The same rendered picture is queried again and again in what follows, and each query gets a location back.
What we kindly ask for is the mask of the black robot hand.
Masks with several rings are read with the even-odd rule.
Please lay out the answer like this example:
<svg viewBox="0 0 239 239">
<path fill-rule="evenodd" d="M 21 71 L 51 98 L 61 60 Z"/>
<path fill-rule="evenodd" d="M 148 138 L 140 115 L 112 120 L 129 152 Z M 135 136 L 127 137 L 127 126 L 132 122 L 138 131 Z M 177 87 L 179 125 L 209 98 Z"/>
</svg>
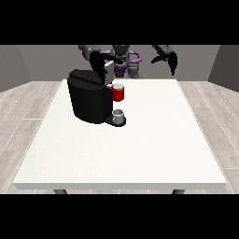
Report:
<svg viewBox="0 0 239 239">
<path fill-rule="evenodd" d="M 91 69 L 98 74 L 99 78 L 102 81 L 105 81 L 105 76 L 107 74 L 107 71 L 105 70 L 105 60 L 113 61 L 118 64 L 123 64 L 123 61 L 117 59 L 115 56 L 111 56 L 108 53 L 93 51 L 90 54 Z"/>
<path fill-rule="evenodd" d="M 177 68 L 177 55 L 175 52 L 170 52 L 168 54 L 161 54 L 156 56 L 151 62 L 152 63 L 156 63 L 159 61 L 164 61 L 164 62 L 168 62 L 168 65 L 170 67 L 171 70 L 171 74 L 174 75 L 176 72 L 176 68 Z"/>
</svg>

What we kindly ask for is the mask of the pale grey machine lid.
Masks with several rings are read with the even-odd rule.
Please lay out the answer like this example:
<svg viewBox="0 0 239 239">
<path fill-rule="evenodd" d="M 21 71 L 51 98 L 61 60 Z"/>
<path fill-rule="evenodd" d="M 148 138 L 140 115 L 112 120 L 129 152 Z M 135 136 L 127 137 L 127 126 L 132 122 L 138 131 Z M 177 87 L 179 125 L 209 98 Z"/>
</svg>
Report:
<svg viewBox="0 0 239 239">
<path fill-rule="evenodd" d="M 114 80 L 114 62 L 110 61 L 105 64 L 105 70 L 107 73 L 105 74 L 105 84 L 108 85 Z"/>
</svg>

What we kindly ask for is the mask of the small grey coffee pod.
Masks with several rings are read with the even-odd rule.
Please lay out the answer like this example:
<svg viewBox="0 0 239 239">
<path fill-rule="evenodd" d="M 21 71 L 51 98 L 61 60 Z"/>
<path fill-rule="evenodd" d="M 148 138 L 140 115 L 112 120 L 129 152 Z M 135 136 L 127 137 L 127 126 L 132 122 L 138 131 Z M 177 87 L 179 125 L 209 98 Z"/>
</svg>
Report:
<svg viewBox="0 0 239 239">
<path fill-rule="evenodd" d="M 138 63 L 131 63 L 128 66 L 128 76 L 132 78 L 136 78 L 138 76 L 139 71 L 139 64 Z"/>
</svg>

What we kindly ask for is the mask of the red pod holder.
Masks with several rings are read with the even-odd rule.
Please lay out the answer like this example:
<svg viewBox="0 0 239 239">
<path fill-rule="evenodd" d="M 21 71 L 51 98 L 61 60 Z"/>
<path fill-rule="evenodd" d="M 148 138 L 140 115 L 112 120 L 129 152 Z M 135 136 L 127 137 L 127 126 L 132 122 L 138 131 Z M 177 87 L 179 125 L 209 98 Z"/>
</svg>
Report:
<svg viewBox="0 0 239 239">
<path fill-rule="evenodd" d="M 111 91 L 113 101 L 120 102 L 124 99 L 124 86 L 122 84 L 114 84 Z"/>
</svg>

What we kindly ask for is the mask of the black coffee machine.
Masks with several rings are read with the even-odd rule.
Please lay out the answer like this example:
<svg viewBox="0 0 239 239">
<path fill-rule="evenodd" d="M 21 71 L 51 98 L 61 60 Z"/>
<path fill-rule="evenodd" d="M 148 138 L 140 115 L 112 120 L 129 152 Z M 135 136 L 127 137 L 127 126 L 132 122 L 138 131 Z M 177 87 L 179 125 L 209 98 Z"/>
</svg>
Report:
<svg viewBox="0 0 239 239">
<path fill-rule="evenodd" d="M 115 127 L 126 124 L 115 124 L 112 112 L 113 103 L 111 87 L 106 85 L 96 72 L 92 70 L 73 70 L 67 79 L 68 90 L 74 114 L 80 120 L 88 123 L 108 123 Z"/>
</svg>

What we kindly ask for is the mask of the grey and purple robot trunk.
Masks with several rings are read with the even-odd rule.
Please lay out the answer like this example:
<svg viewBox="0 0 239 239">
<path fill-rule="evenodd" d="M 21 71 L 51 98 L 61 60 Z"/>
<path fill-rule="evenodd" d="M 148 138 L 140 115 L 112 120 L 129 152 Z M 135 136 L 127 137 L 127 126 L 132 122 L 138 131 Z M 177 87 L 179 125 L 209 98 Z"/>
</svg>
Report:
<svg viewBox="0 0 239 239">
<path fill-rule="evenodd" d="M 124 74 L 127 74 L 128 76 L 128 66 L 131 63 L 140 64 L 142 62 L 142 55 L 137 51 L 129 50 L 129 47 L 129 45 L 113 45 L 112 50 L 102 51 L 102 53 L 108 53 L 109 55 L 115 56 L 117 59 L 123 61 L 123 64 L 115 63 L 115 77 L 124 77 Z"/>
</svg>

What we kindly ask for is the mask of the small grey cup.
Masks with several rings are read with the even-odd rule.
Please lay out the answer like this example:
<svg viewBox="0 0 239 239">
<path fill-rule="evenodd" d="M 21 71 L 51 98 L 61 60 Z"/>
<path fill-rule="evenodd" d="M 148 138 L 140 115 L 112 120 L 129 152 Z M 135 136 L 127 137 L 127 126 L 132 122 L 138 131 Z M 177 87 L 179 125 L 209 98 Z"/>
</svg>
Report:
<svg viewBox="0 0 239 239">
<path fill-rule="evenodd" d="M 112 112 L 112 116 L 115 124 L 122 124 L 124 122 L 124 113 L 121 109 L 115 109 Z"/>
</svg>

